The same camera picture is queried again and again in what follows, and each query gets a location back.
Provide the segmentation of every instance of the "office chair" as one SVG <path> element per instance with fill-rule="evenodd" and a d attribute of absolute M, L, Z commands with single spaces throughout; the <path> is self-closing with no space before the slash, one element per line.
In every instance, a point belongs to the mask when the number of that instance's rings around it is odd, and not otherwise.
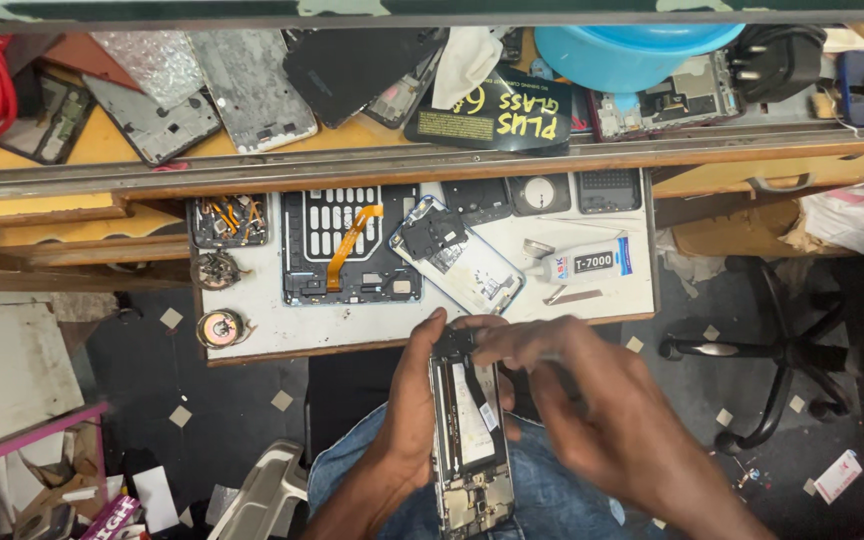
<path fill-rule="evenodd" d="M 717 359 L 772 359 L 777 366 L 772 389 L 762 412 L 762 420 L 755 430 L 745 436 L 728 429 L 715 437 L 715 448 L 724 454 L 735 456 L 743 450 L 764 443 L 779 426 L 779 420 L 789 400 L 793 374 L 798 371 L 815 381 L 831 400 L 813 399 L 808 412 L 822 422 L 831 422 L 837 416 L 849 414 L 849 397 L 829 372 L 845 370 L 847 349 L 817 345 L 815 342 L 831 332 L 842 321 L 844 303 L 835 295 L 822 296 L 821 309 L 827 311 L 817 323 L 802 334 L 795 330 L 786 316 L 786 290 L 775 271 L 757 256 L 730 256 L 726 259 L 726 270 L 748 272 L 753 290 L 768 291 L 771 309 L 762 313 L 774 313 L 778 338 L 770 345 L 753 345 L 729 341 L 700 341 L 669 338 L 658 346 L 658 353 L 669 361 L 681 361 L 683 355 L 712 357 Z"/>

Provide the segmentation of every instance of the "barcode label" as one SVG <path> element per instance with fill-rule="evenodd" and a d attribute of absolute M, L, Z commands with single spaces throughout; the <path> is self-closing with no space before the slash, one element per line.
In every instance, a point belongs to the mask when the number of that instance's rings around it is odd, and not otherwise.
<path fill-rule="evenodd" d="M 479 413 L 482 415 L 482 420 L 486 422 L 486 429 L 490 432 L 495 428 L 498 428 L 498 422 L 496 422 L 496 416 L 492 413 L 492 408 L 489 404 L 483 403 L 482 406 L 479 407 Z"/>

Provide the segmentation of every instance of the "blue plastic bowl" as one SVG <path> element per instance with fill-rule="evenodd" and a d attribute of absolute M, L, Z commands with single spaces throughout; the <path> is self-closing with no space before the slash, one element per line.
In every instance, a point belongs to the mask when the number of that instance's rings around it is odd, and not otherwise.
<path fill-rule="evenodd" d="M 566 79 L 599 92 L 651 89 L 689 57 L 727 45 L 744 24 L 539 26 L 535 46 Z"/>

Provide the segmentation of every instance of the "metal rail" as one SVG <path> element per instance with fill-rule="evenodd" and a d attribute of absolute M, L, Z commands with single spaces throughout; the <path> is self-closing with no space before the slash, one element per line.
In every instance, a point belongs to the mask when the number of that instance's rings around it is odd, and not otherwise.
<path fill-rule="evenodd" d="M 474 178 L 497 167 L 549 166 L 595 168 L 597 162 L 625 161 L 662 165 L 662 159 L 679 157 L 681 164 L 715 161 L 716 154 L 736 150 L 788 149 L 864 141 L 832 121 L 762 126 L 689 128 L 653 135 L 652 138 L 615 143 L 596 143 L 589 135 L 575 135 L 568 155 L 541 157 L 522 153 L 461 149 L 432 144 L 324 150 L 315 152 L 259 153 L 177 159 L 188 164 L 184 171 L 152 172 L 140 161 L 61 165 L 0 170 L 0 199 L 44 195 L 69 195 L 115 191 L 221 189 L 222 186 L 262 183 L 268 187 L 287 181 L 342 178 L 393 177 L 436 173 L 456 179 Z"/>

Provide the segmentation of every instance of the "person's right hand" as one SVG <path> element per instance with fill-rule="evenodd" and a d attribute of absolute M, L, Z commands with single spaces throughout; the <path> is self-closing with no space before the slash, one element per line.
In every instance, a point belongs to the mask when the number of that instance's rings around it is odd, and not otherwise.
<path fill-rule="evenodd" d="M 480 330 L 473 360 L 529 371 L 558 460 L 607 494 L 694 538 L 772 538 L 689 434 L 642 357 L 575 317 Z M 558 355 L 588 412 L 580 415 L 542 357 Z"/>

